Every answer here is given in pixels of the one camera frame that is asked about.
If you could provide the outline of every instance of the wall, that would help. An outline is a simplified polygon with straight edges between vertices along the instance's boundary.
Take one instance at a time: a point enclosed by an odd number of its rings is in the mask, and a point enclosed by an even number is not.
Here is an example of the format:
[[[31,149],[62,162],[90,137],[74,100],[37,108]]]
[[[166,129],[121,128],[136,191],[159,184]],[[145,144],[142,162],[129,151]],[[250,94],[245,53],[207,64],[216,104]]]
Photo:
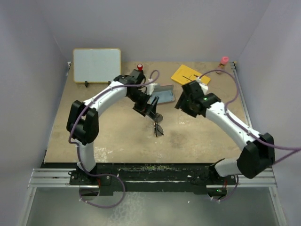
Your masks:
[[[37,0],[63,54],[120,48],[124,61],[238,59],[270,0]]]
[[[0,28],[0,222],[14,226],[43,160],[67,63],[35,0],[1,0]]]
[[[280,145],[301,146],[301,1],[272,0],[238,60],[238,76],[255,129]],[[279,158],[287,151],[277,150]],[[300,225],[301,153],[274,166],[289,225]]]

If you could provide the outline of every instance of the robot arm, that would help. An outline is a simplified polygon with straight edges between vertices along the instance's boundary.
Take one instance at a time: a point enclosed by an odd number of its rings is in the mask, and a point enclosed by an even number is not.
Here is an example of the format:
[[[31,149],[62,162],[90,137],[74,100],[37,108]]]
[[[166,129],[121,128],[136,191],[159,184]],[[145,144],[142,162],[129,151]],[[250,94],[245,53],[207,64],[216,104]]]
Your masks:
[[[274,149],[260,144],[234,124],[225,114],[224,103],[213,93],[206,95],[208,91],[206,85],[196,80],[183,85],[182,88],[183,92],[175,107],[193,117],[202,115],[208,118],[224,130],[242,151],[238,159],[222,159],[213,164],[210,167],[213,177],[243,174],[245,177],[252,179],[275,162]],[[259,139],[274,144],[273,137],[270,134],[262,135],[245,125],[229,110],[228,113],[235,121]]]
[[[116,77],[106,89],[94,97],[85,100],[84,102],[80,102],[78,100],[73,102],[67,122],[67,130],[69,132],[71,132],[79,114],[89,103],[92,102],[92,105],[84,113],[84,117],[81,118],[76,125],[72,135],[72,138],[76,139],[79,143],[81,160],[88,172],[90,172],[96,165],[93,143],[99,132],[98,118],[112,104],[123,97],[129,97],[133,102],[135,102],[133,107],[135,111],[143,116],[149,116],[154,121],[156,120],[156,106],[159,98],[155,97],[152,103],[148,104],[152,95],[153,87],[156,85],[155,83],[147,85],[147,92],[144,93],[140,90],[141,87],[121,87],[122,85],[141,84],[143,80],[145,80],[143,71],[133,70],[130,75],[120,75]],[[77,163],[77,166],[83,170],[79,162]]]

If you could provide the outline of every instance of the pink cap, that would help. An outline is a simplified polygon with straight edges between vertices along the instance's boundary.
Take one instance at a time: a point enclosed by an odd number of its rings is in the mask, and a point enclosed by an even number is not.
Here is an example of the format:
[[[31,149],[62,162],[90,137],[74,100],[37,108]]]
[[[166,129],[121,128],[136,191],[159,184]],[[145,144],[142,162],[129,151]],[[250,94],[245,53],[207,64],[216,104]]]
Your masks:
[[[226,65],[229,62],[229,57],[223,56],[221,60],[221,64]]]

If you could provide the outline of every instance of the white wall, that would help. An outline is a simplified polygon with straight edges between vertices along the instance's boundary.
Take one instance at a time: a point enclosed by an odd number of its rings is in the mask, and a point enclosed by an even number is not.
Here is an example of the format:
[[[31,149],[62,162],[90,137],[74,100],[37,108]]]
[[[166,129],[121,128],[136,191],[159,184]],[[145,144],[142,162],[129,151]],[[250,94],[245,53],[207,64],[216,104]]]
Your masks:
[[[37,0],[68,60],[120,48],[124,61],[238,59],[270,0]]]
[[[16,225],[47,147],[66,59],[35,0],[0,1],[0,224]]]
[[[280,145],[301,146],[300,53],[301,1],[272,0],[239,57],[238,76],[253,126]],[[288,223],[300,225],[301,153],[274,171]]]

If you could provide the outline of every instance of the whiteboard stand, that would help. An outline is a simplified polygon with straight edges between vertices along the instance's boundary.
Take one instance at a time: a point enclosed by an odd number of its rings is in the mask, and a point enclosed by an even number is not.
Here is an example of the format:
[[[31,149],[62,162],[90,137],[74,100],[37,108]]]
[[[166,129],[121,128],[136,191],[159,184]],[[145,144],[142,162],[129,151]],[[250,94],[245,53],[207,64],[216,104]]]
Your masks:
[[[103,83],[121,74],[121,52],[118,48],[75,48],[73,50],[74,82]]]

